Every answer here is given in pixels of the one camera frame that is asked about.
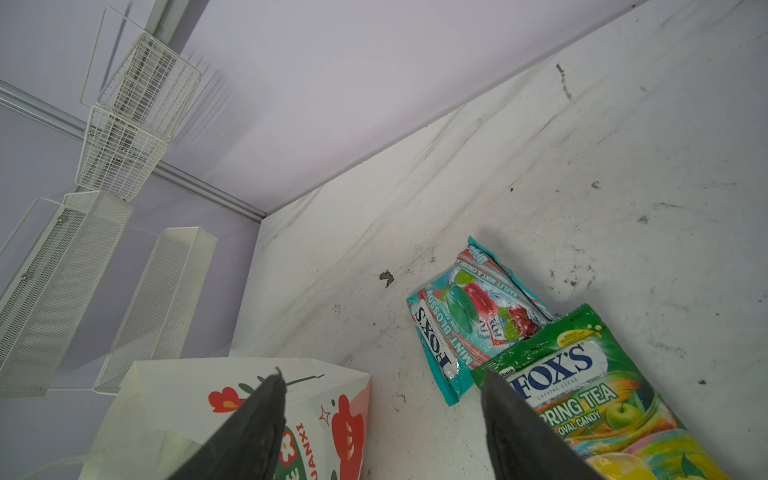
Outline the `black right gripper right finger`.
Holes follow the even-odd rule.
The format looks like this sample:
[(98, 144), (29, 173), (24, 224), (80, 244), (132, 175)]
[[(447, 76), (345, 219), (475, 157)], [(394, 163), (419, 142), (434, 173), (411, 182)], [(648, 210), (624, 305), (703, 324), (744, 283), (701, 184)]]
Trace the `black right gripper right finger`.
[(501, 375), (486, 374), (481, 405), (497, 479), (598, 479)]

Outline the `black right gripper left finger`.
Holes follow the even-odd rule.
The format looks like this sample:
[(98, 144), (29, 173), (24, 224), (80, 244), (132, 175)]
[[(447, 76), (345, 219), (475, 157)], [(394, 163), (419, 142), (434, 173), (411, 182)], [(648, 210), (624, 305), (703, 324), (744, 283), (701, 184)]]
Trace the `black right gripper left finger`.
[(285, 430), (287, 385), (277, 372), (170, 475), (172, 479), (271, 479)]

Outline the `white flowered paper bag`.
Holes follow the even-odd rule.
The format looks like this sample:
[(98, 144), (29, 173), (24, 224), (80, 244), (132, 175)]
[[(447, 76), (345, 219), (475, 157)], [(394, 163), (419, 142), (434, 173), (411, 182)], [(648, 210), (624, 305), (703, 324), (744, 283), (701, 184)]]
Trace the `white flowered paper bag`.
[(202, 358), (135, 362), (124, 376), (88, 454), (39, 469), (78, 465), (82, 479), (166, 479), (207, 441), (259, 447), (241, 427), (247, 403), (279, 374), (287, 392), (271, 438), (277, 479), (357, 479), (361, 475), (371, 376), (302, 358)]

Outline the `green yellow Fox's candy bag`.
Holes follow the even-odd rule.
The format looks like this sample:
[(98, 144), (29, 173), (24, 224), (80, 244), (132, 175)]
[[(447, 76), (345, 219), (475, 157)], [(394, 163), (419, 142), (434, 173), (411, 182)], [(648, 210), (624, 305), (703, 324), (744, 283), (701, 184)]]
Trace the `green yellow Fox's candy bag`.
[(472, 373), (500, 374), (605, 479), (725, 479), (589, 305)]

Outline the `teal green Fox's candy bag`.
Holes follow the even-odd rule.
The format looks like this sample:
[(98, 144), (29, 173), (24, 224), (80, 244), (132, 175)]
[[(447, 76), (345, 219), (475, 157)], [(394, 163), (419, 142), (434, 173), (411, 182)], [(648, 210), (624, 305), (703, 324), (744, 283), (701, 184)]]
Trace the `teal green Fox's candy bag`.
[(474, 385), (472, 372), (555, 321), (555, 316), (474, 238), (444, 273), (407, 305), (430, 372), (452, 406)]

